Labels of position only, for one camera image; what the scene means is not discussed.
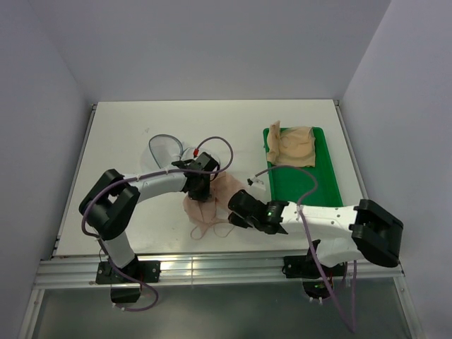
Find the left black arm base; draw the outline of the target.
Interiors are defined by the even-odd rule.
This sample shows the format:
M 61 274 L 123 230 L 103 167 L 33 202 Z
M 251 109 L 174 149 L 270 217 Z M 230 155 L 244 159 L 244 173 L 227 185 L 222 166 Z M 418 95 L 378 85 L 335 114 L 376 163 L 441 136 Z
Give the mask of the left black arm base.
M 126 278 L 126 275 L 142 283 L 157 283 L 160 278 L 160 262 L 134 259 L 124 268 L 115 270 L 109 261 L 101 261 L 97 267 L 95 284 L 112 286 L 110 288 L 112 302 L 125 305 L 133 304 L 142 295 L 143 287 L 141 285 L 134 288 L 114 287 L 114 285 L 135 283 L 134 280 Z

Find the mesh laundry bag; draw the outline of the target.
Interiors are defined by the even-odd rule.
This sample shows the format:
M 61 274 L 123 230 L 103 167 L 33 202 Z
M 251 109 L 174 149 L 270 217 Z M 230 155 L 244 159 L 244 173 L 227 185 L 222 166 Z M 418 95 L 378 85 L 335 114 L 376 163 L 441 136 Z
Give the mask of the mesh laundry bag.
M 140 157 L 142 173 L 160 171 L 176 161 L 193 159 L 195 146 L 169 134 L 156 134 L 148 141 Z

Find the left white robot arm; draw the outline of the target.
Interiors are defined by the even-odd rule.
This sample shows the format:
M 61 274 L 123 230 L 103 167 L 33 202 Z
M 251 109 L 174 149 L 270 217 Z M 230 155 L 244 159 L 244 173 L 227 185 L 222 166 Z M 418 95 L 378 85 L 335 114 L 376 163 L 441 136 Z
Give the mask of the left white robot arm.
M 129 282 L 138 274 L 138 258 L 126 235 L 136 206 L 176 192 L 205 202 L 210 197 L 210 177 L 219 169 L 217 160 L 205 152 L 142 176 L 127 178 L 109 169 L 79 205 L 82 232 L 100 242 L 113 263 L 112 274 L 122 282 Z

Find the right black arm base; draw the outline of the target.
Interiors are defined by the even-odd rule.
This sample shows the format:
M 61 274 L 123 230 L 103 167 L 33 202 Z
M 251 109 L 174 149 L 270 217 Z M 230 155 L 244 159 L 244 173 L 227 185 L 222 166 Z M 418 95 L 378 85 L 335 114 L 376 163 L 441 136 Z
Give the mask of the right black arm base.
M 311 257 L 306 256 L 285 256 L 283 258 L 282 274 L 287 279 L 301 278 L 303 279 L 303 288 L 309 299 L 323 301 L 330 297 L 325 282 L 321 278 L 321 274 Z M 347 273 L 347 264 L 341 263 L 332 268 L 321 265 L 327 281 L 334 290 L 334 278 L 341 277 L 342 280 L 338 287 L 345 286 L 345 277 Z

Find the pink bra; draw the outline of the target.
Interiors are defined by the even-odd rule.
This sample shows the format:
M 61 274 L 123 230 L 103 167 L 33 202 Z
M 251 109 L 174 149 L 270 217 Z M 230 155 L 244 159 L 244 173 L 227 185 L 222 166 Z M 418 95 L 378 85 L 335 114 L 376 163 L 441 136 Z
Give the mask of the pink bra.
M 230 214 L 228 203 L 242 189 L 244 185 L 239 180 L 223 172 L 210 183 L 210 197 L 206 202 L 198 202 L 186 196 L 183 200 L 183 208 L 189 221 L 194 225 L 190 231 L 190 238 L 201 240 L 209 230 L 212 230 L 217 237 L 227 237 L 232 228 L 225 235 L 218 235 L 215 227 L 230 224 L 227 219 Z

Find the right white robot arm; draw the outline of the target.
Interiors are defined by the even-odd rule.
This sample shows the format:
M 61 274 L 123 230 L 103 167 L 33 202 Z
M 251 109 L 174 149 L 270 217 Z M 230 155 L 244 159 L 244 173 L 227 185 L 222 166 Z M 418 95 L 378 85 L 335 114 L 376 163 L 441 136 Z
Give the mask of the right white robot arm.
M 399 264 L 403 223 L 372 200 L 345 207 L 298 206 L 288 201 L 263 203 L 240 190 L 228 208 L 228 220 L 238 227 L 270 235 L 303 232 L 317 241 L 316 251 L 305 260 L 313 275 L 361 258 L 386 268 Z

